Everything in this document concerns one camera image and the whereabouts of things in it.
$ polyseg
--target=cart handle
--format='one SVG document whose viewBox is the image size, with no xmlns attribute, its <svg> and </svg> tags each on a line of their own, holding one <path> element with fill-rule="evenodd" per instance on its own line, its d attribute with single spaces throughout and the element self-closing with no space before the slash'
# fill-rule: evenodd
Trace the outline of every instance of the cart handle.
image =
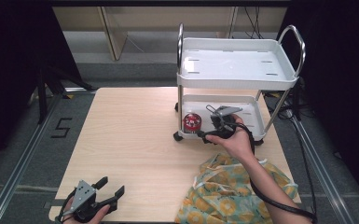
<svg viewBox="0 0 359 224">
<path fill-rule="evenodd" d="M 182 74 L 182 48 L 183 48 L 183 23 L 179 24 L 178 54 L 177 54 L 177 73 Z"/>
<path fill-rule="evenodd" d="M 284 28 L 281 36 L 279 37 L 278 40 L 278 44 L 281 45 L 282 40 L 284 35 L 286 34 L 287 31 L 292 30 L 295 33 L 296 39 L 298 41 L 298 44 L 300 45 L 301 48 L 301 55 L 300 55 L 300 62 L 298 64 L 298 68 L 295 72 L 295 77 L 298 77 L 298 74 L 300 74 L 301 69 L 303 67 L 304 61 L 305 61 L 305 43 L 303 38 L 301 37 L 300 33 L 298 32 L 298 29 L 296 28 L 296 26 L 294 25 L 288 25 L 286 28 Z"/>
</svg>

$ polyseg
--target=human hand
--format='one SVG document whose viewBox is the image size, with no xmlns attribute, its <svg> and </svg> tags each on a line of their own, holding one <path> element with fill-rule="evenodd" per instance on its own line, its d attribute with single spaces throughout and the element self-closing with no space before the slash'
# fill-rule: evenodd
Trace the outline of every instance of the human hand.
<svg viewBox="0 0 359 224">
<path fill-rule="evenodd" d="M 236 114 L 231 115 L 236 123 L 243 124 L 243 120 Z M 241 127 L 237 127 L 235 133 L 228 139 L 216 135 L 206 135 L 206 139 L 212 143 L 218 144 L 226 149 L 228 154 L 243 161 L 246 158 L 254 157 L 248 133 Z"/>
<path fill-rule="evenodd" d="M 72 197 L 69 201 L 68 204 L 65 206 L 64 211 L 67 211 L 71 208 L 72 206 L 72 202 L 74 201 L 74 197 Z M 107 212 L 109 211 L 110 205 L 107 204 L 104 207 L 102 207 L 97 214 L 95 214 L 94 218 L 92 220 L 90 220 L 90 222 L 88 222 L 88 224 L 98 224 L 101 222 L 101 220 L 104 218 L 104 216 L 107 214 Z M 72 214 L 69 214 L 67 216 L 64 216 L 62 219 L 62 223 L 64 224 L 80 224 L 81 222 L 78 222 L 74 219 Z"/>
</svg>

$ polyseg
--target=wooden table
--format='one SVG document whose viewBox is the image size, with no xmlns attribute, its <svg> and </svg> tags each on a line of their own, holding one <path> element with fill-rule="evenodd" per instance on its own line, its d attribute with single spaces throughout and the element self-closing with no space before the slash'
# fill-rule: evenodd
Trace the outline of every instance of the wooden table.
<svg viewBox="0 0 359 224">
<path fill-rule="evenodd" d="M 231 93 L 224 90 L 219 94 Z M 255 91 L 242 94 L 255 95 Z M 97 202 L 112 197 L 122 185 L 125 194 L 118 201 L 118 210 L 105 221 L 173 222 L 199 165 L 224 151 L 198 139 L 173 139 L 178 131 L 178 113 L 174 110 L 177 99 L 174 87 L 99 89 L 56 200 L 65 199 L 80 179 L 93 184 L 108 176 L 109 182 L 97 192 Z M 269 112 L 262 97 L 259 103 L 267 122 Z M 292 178 L 274 127 L 255 154 Z M 59 211 L 60 207 L 51 207 L 50 219 Z"/>
</svg>

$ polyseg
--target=floral fabric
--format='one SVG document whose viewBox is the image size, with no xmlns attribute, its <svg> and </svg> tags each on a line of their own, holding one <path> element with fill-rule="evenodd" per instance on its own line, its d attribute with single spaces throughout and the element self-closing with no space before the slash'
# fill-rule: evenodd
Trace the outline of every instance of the floral fabric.
<svg viewBox="0 0 359 224">
<path fill-rule="evenodd" d="M 290 197 L 297 196 L 297 184 L 267 160 L 260 164 Z M 200 166 L 193 187 L 175 218 L 176 223 L 272 223 L 264 202 L 255 196 L 249 175 L 237 160 L 219 153 Z"/>
</svg>

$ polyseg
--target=red can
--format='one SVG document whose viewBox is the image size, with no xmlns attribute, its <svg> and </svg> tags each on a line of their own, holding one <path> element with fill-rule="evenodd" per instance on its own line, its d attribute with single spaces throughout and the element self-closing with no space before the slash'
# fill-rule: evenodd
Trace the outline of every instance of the red can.
<svg viewBox="0 0 359 224">
<path fill-rule="evenodd" d="M 183 119 L 183 132 L 195 133 L 201 129 L 201 117 L 196 113 L 190 113 Z"/>
</svg>

